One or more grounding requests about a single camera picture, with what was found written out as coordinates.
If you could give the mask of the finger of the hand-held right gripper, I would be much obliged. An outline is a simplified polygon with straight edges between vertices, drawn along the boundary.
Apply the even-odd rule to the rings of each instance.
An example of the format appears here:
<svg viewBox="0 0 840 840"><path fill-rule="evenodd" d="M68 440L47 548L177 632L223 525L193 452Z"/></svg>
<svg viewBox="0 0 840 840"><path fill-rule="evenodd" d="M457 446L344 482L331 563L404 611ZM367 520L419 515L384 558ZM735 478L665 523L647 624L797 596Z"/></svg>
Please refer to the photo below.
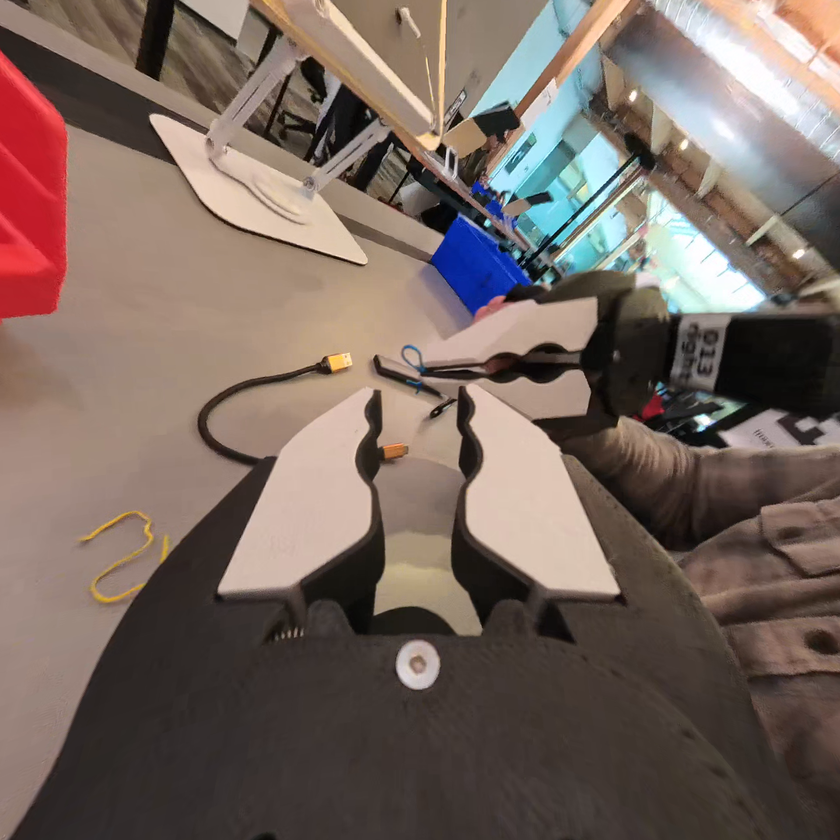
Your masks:
<svg viewBox="0 0 840 840"><path fill-rule="evenodd" d="M598 324L594 297L541 303L525 300L473 322L422 350L424 371L482 369L496 358L520 360L533 351L582 352Z"/></svg>
<svg viewBox="0 0 840 840"><path fill-rule="evenodd" d="M420 382L454 399L465 387L483 390L534 422L587 414L592 391L583 371L555 371L552 376L540 382L511 370L493 375L456 371L422 375Z"/></svg>

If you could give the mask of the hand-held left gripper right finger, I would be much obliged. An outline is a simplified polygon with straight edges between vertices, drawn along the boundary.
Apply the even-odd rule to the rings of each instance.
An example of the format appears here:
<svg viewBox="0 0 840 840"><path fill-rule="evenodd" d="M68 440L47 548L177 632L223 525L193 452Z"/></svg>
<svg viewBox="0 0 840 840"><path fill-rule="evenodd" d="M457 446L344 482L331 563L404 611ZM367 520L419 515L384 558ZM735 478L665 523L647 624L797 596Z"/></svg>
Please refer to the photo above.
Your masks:
<svg viewBox="0 0 840 840"><path fill-rule="evenodd" d="M478 385L461 386L451 568L484 627L519 602L538 629L570 637L562 603L613 604L620 584L560 450L523 415Z"/></svg>

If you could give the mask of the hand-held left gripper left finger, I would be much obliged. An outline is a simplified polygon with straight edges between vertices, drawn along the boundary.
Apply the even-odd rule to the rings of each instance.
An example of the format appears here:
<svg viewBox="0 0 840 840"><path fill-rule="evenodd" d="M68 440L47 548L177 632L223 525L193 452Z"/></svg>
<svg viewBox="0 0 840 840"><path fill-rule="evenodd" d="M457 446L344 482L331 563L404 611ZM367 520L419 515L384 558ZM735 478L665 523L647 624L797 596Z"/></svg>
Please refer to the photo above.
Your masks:
<svg viewBox="0 0 840 840"><path fill-rule="evenodd" d="M279 452L218 587L223 602L279 602L295 627L332 601L366 633L385 568L382 394L361 388Z"/></svg>

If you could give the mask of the grey usb hub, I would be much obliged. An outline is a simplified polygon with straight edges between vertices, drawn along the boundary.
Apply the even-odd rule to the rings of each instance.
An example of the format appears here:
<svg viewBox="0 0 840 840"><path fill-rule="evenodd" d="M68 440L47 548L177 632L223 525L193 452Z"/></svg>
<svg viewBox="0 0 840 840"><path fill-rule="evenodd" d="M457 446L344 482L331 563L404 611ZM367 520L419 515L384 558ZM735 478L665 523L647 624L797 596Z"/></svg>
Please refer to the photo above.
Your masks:
<svg viewBox="0 0 840 840"><path fill-rule="evenodd" d="M408 384L408 377L413 373L403 363L398 363L377 353L372 357L373 371L376 375L389 382L393 382L410 389L416 395L425 394L436 398L444 398L444 395L429 384L424 383L420 393Z"/></svg>

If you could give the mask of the red storage bin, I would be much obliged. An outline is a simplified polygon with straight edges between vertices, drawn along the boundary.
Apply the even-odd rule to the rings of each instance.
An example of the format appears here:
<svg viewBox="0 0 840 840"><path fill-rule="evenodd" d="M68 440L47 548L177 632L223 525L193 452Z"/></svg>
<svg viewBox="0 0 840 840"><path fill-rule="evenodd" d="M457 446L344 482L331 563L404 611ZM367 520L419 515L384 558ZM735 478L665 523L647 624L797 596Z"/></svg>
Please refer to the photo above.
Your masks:
<svg viewBox="0 0 840 840"><path fill-rule="evenodd" d="M57 310L67 276L65 121L1 55L1 320Z"/></svg>

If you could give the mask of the blue storage bin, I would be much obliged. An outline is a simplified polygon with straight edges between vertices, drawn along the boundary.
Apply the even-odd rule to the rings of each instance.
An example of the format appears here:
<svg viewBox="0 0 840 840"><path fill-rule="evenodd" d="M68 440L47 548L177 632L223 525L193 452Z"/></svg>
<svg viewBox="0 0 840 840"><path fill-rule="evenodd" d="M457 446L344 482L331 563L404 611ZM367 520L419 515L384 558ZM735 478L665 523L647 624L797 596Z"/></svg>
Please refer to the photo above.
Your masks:
<svg viewBox="0 0 840 840"><path fill-rule="evenodd" d="M470 315L492 299L532 281L511 255L483 228L463 215L449 226L431 264Z"/></svg>

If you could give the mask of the yellow twist tie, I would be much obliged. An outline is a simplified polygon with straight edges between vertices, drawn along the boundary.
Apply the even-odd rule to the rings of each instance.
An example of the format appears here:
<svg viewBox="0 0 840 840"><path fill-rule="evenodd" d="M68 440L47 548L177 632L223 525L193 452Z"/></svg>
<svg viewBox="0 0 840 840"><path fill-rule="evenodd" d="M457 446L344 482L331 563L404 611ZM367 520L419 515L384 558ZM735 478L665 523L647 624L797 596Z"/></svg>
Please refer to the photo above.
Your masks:
<svg viewBox="0 0 840 840"><path fill-rule="evenodd" d="M172 551L170 535L156 528L151 516L131 509L97 525L76 539L80 549L114 531L129 530L134 537L127 552L114 557L90 580L87 591L91 601L102 607L130 603L151 582L152 574L168 560Z"/></svg>

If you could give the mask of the black white marker sign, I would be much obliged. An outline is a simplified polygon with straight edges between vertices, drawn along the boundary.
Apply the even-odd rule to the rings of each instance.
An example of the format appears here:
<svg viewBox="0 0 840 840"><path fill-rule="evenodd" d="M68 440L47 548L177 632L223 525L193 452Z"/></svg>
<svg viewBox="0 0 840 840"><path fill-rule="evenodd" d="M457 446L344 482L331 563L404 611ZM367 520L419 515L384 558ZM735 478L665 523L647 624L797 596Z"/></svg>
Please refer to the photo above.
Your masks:
<svg viewBox="0 0 840 840"><path fill-rule="evenodd" d="M810 416L768 409L736 423L719 428L717 435L733 448L772 449L839 445L839 422L835 416L820 420Z"/></svg>

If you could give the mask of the black tripod pole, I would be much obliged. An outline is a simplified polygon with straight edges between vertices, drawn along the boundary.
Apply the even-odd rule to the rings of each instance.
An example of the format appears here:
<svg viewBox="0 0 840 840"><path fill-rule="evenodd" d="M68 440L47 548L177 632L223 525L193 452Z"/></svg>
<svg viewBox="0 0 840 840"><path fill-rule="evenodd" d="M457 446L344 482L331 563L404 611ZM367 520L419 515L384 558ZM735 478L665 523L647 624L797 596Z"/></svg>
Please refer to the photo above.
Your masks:
<svg viewBox="0 0 840 840"><path fill-rule="evenodd" d="M603 184L591 191L583 203L556 230L542 237L539 244L520 260L520 267L531 278L541 277L546 270L560 271L562 260L609 215L614 207L644 182L655 167L649 147L633 133L624 136L627 158Z"/></svg>

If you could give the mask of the small tilted wooden board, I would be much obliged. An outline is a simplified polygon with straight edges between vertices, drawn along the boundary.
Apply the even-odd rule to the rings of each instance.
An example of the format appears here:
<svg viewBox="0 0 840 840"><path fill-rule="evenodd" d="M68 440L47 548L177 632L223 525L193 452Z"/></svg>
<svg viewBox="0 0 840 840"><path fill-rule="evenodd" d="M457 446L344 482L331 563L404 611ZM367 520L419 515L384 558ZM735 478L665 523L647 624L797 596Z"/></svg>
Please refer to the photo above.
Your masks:
<svg viewBox="0 0 840 840"><path fill-rule="evenodd" d="M463 119L444 135L443 145L453 150L458 158L466 158L483 147L489 138L503 141L505 136L520 128L521 121L508 102Z"/></svg>

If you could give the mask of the person's plaid shirt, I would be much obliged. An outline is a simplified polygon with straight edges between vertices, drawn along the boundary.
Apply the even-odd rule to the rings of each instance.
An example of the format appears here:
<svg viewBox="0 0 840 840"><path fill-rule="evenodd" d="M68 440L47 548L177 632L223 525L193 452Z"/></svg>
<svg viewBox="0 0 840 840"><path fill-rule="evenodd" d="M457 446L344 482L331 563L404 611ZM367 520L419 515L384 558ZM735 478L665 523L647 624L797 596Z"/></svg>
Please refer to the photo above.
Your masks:
<svg viewBox="0 0 840 840"><path fill-rule="evenodd" d="M694 448L683 569L747 679L771 748L838 838L838 444Z"/></svg>

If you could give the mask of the white adjustable stand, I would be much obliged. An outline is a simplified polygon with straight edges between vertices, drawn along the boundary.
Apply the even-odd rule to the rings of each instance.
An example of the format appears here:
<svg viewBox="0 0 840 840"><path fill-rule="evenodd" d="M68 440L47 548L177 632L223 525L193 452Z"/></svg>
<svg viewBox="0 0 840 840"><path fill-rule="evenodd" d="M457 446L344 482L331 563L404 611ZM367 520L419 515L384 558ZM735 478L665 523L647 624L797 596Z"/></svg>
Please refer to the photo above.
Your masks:
<svg viewBox="0 0 840 840"><path fill-rule="evenodd" d="M237 131L306 58L313 57L281 32L268 57L205 133L162 114L151 114L150 124L196 197L217 218L247 233L365 266L366 254L320 192L393 132L371 106L363 101L375 113L372 124L302 181L232 146ZM434 152L407 149L420 161Z"/></svg>

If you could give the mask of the silver ventilation duct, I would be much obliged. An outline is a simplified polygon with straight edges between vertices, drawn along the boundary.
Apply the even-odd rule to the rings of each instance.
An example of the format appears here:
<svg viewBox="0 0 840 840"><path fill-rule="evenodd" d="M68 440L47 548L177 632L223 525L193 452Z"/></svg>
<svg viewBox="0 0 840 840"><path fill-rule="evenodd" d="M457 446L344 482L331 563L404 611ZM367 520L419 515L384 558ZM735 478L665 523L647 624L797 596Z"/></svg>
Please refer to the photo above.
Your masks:
<svg viewBox="0 0 840 840"><path fill-rule="evenodd" d="M702 2L643 2L605 55L691 141L826 260L838 115Z"/></svg>

